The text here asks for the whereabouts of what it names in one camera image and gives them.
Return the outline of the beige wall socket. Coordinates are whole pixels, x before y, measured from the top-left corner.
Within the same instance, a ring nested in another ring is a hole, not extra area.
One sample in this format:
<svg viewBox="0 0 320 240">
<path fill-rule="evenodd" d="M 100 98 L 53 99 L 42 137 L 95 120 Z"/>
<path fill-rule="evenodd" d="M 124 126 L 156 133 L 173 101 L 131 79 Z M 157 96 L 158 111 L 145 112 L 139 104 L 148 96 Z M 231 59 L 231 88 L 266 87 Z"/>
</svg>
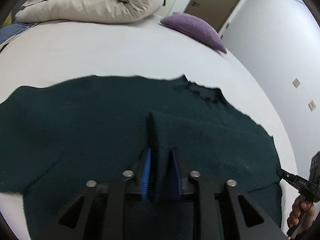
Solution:
<svg viewBox="0 0 320 240">
<path fill-rule="evenodd" d="M 309 108 L 310 108 L 310 111 L 314 111 L 315 108 L 317 107 L 317 106 L 316 106 L 316 103 L 315 103 L 313 100 L 311 100 L 311 101 L 308 103 L 308 106 L 309 106 Z"/>
</svg>

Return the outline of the white bed sheet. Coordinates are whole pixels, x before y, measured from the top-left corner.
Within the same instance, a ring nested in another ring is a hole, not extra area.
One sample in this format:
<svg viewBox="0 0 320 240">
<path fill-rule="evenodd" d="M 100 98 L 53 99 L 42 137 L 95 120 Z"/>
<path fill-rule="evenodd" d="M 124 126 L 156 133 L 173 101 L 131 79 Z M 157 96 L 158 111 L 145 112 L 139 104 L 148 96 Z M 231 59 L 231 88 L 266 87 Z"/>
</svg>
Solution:
<svg viewBox="0 0 320 240">
<path fill-rule="evenodd" d="M 249 116 L 274 140 L 280 166 L 295 166 L 295 158 L 286 132 L 268 97 L 257 81 L 232 53 L 221 53 L 166 28 L 157 17 L 133 24 L 95 24 L 73 21 L 40 23 L 18 35 L 1 52 L 1 104 L 22 86 L 47 88 L 88 76 L 143 77 L 153 80 L 175 80 L 186 77 L 201 87 L 218 88 L 238 111 Z M 137 229 L 129 229 L 135 205 L 143 200 L 136 185 L 138 159 L 115 180 L 89 180 L 50 221 L 34 236 L 55 238 L 47 228 L 50 222 L 80 230 L 88 239 L 155 239 L 139 238 Z M 168 225 L 176 207 L 191 204 L 192 238 L 201 238 L 204 221 L 216 235 L 228 239 L 237 236 L 239 227 L 229 196 L 221 192 L 227 181 L 217 183 L 189 168 L 193 194 L 171 196 L 169 190 L 169 157 L 165 174 L 164 199 L 153 204 L 154 217 L 147 226 Z M 242 219 L 258 230 L 272 222 L 272 230 L 285 228 L 284 218 L 294 198 L 290 187 L 279 178 L 281 187 L 281 224 L 273 219 L 237 182 L 244 195 L 236 199 Z M 214 193 L 217 187 L 220 192 Z M 1 191 L 1 216 L 17 239 L 31 239 L 24 213 L 23 195 Z"/>
</svg>

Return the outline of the yellow patterned cushion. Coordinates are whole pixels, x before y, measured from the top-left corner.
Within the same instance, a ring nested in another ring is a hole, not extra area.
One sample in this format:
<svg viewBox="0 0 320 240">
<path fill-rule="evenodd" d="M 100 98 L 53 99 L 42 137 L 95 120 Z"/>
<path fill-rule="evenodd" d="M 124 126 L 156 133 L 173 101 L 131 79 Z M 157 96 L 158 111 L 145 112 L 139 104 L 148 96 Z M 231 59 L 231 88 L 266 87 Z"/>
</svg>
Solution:
<svg viewBox="0 0 320 240">
<path fill-rule="evenodd" d="M 6 20 L 2 24 L 2 27 L 12 24 L 12 12 L 7 16 Z"/>
</svg>

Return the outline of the brown wooden door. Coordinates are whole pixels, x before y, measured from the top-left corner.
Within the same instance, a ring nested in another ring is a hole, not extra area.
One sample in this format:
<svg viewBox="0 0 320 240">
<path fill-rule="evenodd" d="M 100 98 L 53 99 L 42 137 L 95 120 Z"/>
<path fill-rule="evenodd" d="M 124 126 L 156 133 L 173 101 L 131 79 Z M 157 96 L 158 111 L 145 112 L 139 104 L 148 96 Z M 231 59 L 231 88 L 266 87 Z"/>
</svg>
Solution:
<svg viewBox="0 0 320 240">
<path fill-rule="evenodd" d="M 185 13 L 196 16 L 220 31 L 240 0 L 190 0 Z"/>
</svg>

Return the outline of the beige rolled duvet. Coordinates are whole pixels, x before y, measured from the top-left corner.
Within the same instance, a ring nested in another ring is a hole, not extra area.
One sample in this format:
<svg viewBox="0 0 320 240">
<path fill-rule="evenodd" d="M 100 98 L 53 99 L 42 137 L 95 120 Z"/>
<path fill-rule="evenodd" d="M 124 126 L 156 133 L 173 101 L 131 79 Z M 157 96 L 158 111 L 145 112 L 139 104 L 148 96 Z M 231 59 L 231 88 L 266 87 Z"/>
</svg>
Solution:
<svg viewBox="0 0 320 240">
<path fill-rule="evenodd" d="M 127 24 L 155 14 L 165 3 L 166 0 L 26 0 L 15 19 L 20 23 L 67 20 Z"/>
</svg>

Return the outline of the purple cushion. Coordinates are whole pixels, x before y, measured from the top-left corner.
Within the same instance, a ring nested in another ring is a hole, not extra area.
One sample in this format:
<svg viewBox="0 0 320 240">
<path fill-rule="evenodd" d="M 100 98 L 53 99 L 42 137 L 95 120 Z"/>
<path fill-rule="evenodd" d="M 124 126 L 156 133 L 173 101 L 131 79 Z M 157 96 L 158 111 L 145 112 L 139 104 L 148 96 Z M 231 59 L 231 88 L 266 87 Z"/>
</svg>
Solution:
<svg viewBox="0 0 320 240">
<path fill-rule="evenodd" d="M 193 15 L 176 13 L 160 20 L 160 23 L 224 54 L 227 50 L 216 30 L 206 21 Z"/>
</svg>

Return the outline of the blue bed pillow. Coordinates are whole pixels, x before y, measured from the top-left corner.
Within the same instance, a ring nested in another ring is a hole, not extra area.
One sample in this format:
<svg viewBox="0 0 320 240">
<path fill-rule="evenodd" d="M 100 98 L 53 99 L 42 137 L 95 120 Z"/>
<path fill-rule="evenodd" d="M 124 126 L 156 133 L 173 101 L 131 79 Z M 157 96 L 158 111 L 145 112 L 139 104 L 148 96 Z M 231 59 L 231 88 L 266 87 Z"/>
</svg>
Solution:
<svg viewBox="0 0 320 240">
<path fill-rule="evenodd" d="M 32 28 L 36 23 L 13 23 L 5 27 L 1 27 L 0 42 L 1 49 L 12 42 L 18 35 Z"/>
</svg>

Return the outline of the dark green sweater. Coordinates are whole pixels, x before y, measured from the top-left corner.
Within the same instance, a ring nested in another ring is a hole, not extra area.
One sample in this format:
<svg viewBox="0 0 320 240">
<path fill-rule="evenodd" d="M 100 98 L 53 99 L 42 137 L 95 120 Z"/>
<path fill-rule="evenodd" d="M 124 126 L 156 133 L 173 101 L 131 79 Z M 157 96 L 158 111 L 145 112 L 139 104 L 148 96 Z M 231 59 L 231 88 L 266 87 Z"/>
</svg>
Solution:
<svg viewBox="0 0 320 240">
<path fill-rule="evenodd" d="M 31 237 L 87 181 L 117 179 L 146 149 L 154 163 L 148 200 L 127 220 L 139 238 L 192 238 L 191 204 L 176 207 L 168 225 L 145 223 L 164 199 L 171 151 L 208 180 L 236 180 L 281 224 L 274 140 L 218 88 L 186 77 L 88 76 L 22 86 L 1 104 L 1 191 L 23 195 Z"/>
</svg>

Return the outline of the beige wall switch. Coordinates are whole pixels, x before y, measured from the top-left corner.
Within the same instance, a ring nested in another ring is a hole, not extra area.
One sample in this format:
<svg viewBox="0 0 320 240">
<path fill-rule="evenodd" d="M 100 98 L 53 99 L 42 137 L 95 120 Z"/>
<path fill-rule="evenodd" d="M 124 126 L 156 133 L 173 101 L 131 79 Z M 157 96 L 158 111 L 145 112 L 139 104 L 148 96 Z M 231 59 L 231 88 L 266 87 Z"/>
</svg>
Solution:
<svg viewBox="0 0 320 240">
<path fill-rule="evenodd" d="M 295 78 L 292 83 L 296 88 L 298 88 L 300 85 L 300 81 L 297 78 Z"/>
</svg>

